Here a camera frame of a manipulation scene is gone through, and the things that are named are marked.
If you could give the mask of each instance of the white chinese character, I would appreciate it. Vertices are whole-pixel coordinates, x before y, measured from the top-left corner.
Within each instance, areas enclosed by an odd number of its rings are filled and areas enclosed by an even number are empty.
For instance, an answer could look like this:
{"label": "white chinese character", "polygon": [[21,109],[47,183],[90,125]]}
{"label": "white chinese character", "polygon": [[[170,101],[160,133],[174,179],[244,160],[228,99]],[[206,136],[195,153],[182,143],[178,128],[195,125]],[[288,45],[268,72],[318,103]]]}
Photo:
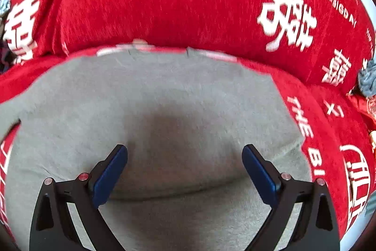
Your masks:
{"label": "white chinese character", "polygon": [[334,116],[336,117],[339,117],[341,116],[342,118],[345,117],[345,115],[343,114],[343,111],[342,111],[342,108],[340,105],[337,105],[337,109],[335,110],[335,104],[334,103],[331,103],[329,104],[327,101],[324,100],[324,104],[326,105],[326,107],[328,108],[328,111],[326,114],[330,115],[333,113]]}
{"label": "white chinese character", "polygon": [[340,83],[343,83],[346,73],[351,67],[349,58],[346,58],[342,54],[342,50],[338,51],[334,49],[334,58],[330,61],[329,68],[323,66],[322,69],[326,73],[323,77],[322,82],[333,84],[337,86]]}
{"label": "white chinese character", "polygon": [[367,204],[370,194],[371,176],[367,160],[358,147],[354,145],[344,145],[341,146],[340,149],[344,153],[346,151],[352,151],[353,154],[355,153],[355,155],[352,156],[353,162],[344,161],[349,195],[347,231]]}
{"label": "white chinese character", "polygon": [[[267,43],[266,51],[276,51],[279,48],[279,43],[281,42],[281,39],[285,32],[288,38],[288,45],[295,43],[296,46],[299,46],[301,44],[300,51],[303,51],[304,48],[309,47],[313,40],[313,37],[308,35],[309,29],[314,29],[317,26],[316,18],[312,17],[311,15],[311,7],[309,7],[309,9],[307,10],[307,5],[304,5],[303,10],[303,0],[273,1],[274,2],[265,2],[262,4],[261,14],[257,18],[257,23],[262,25],[264,33],[268,36],[273,36],[277,31],[278,25],[281,26],[281,31],[279,32],[277,38],[274,41]],[[281,6],[287,7],[286,14],[282,13]],[[273,13],[272,20],[268,19],[267,17],[269,12]],[[291,14],[295,16],[295,19],[292,19],[289,22]]]}
{"label": "white chinese character", "polygon": [[20,56],[31,52],[36,44],[31,36],[35,22],[35,13],[39,9],[39,0],[24,0],[15,4],[8,15],[4,28],[4,40],[9,48]]}

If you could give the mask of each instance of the blue fabric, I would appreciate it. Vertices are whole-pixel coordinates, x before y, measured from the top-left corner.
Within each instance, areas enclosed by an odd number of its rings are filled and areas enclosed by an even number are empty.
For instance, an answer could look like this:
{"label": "blue fabric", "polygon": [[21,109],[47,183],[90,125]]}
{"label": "blue fabric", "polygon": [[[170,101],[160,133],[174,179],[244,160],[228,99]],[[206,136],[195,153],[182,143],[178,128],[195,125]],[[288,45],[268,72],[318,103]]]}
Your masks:
{"label": "blue fabric", "polygon": [[0,17],[3,17],[11,9],[11,0],[0,0]]}
{"label": "blue fabric", "polygon": [[111,160],[110,164],[100,176],[100,178],[95,182],[94,194],[93,194],[93,205],[98,208],[99,205],[105,204],[110,197],[112,190],[115,187],[123,169],[128,161],[128,151],[123,146],[118,153]]}
{"label": "blue fabric", "polygon": [[359,89],[364,97],[376,95],[376,60],[372,58],[368,61],[366,69],[358,73]]}
{"label": "blue fabric", "polygon": [[278,204],[277,186],[266,172],[258,158],[246,146],[242,152],[242,160],[253,184],[255,185],[262,201],[272,208]]}

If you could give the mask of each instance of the metal screw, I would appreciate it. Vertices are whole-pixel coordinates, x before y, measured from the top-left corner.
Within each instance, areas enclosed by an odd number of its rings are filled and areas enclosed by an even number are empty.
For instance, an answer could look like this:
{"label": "metal screw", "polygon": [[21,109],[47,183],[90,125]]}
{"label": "metal screw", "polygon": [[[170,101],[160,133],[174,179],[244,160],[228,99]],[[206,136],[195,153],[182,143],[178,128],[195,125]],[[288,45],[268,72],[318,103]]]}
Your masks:
{"label": "metal screw", "polygon": [[82,173],[82,174],[80,174],[80,175],[78,176],[78,179],[79,179],[80,181],[86,181],[88,178],[89,178],[89,174],[86,173],[86,172],[84,172],[84,173]]}
{"label": "metal screw", "polygon": [[47,178],[46,180],[44,180],[44,184],[45,185],[50,185],[52,183],[52,179],[51,178]]}
{"label": "metal screw", "polygon": [[287,172],[281,173],[281,177],[282,177],[282,179],[284,179],[286,181],[291,180],[291,175],[289,173],[287,173]]}
{"label": "metal screw", "polygon": [[324,185],[326,184],[325,180],[324,180],[324,179],[321,179],[321,178],[318,178],[318,179],[316,180],[316,182],[317,182],[318,185],[321,185],[321,186],[324,186]]}

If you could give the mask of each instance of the red cushion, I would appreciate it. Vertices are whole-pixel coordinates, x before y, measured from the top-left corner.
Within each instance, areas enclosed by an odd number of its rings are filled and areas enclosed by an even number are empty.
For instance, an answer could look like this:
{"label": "red cushion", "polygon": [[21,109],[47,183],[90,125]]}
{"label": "red cushion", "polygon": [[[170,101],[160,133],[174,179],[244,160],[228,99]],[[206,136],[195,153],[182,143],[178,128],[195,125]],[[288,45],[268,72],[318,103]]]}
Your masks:
{"label": "red cushion", "polygon": [[[268,7],[272,0],[12,0],[13,5],[22,2],[17,11],[28,9],[9,21],[6,38],[20,53],[24,52],[22,44],[31,44],[34,39],[34,56],[49,52],[65,55],[134,38],[159,46],[221,50],[279,67],[303,82],[320,84],[324,80],[348,92],[363,58],[370,58],[375,41],[361,1],[287,1],[297,4],[295,11],[291,9],[289,22],[306,21],[304,29],[290,29],[297,31],[295,38],[289,32],[290,42],[282,31],[275,51],[267,51],[266,46],[277,38],[283,23],[276,19],[277,24],[267,26],[265,19],[273,19],[273,12],[262,14],[263,8],[274,8]],[[288,8],[281,6],[283,12]],[[21,16],[23,21],[35,16],[32,36],[27,29],[32,23],[20,25]],[[17,28],[18,35],[12,27]],[[299,43],[300,35],[307,31],[312,42],[306,37],[305,44]],[[335,49],[343,55],[337,62]]]}

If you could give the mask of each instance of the gray towel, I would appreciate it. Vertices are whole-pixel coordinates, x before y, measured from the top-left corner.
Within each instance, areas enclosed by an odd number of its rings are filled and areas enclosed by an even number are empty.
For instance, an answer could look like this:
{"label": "gray towel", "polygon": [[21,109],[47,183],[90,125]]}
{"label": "gray towel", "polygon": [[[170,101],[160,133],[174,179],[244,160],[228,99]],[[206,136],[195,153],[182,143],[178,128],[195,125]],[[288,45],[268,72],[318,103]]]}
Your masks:
{"label": "gray towel", "polygon": [[376,95],[376,61],[372,58],[368,61],[367,67],[358,73],[359,89],[364,97]]}
{"label": "gray towel", "polygon": [[0,105],[0,116],[1,136],[22,122],[5,192],[22,251],[43,180],[74,179],[116,144],[128,147],[129,162],[100,211],[126,250],[245,249],[270,210],[243,168],[246,144],[310,179],[302,135],[272,78],[191,51],[71,60]]}

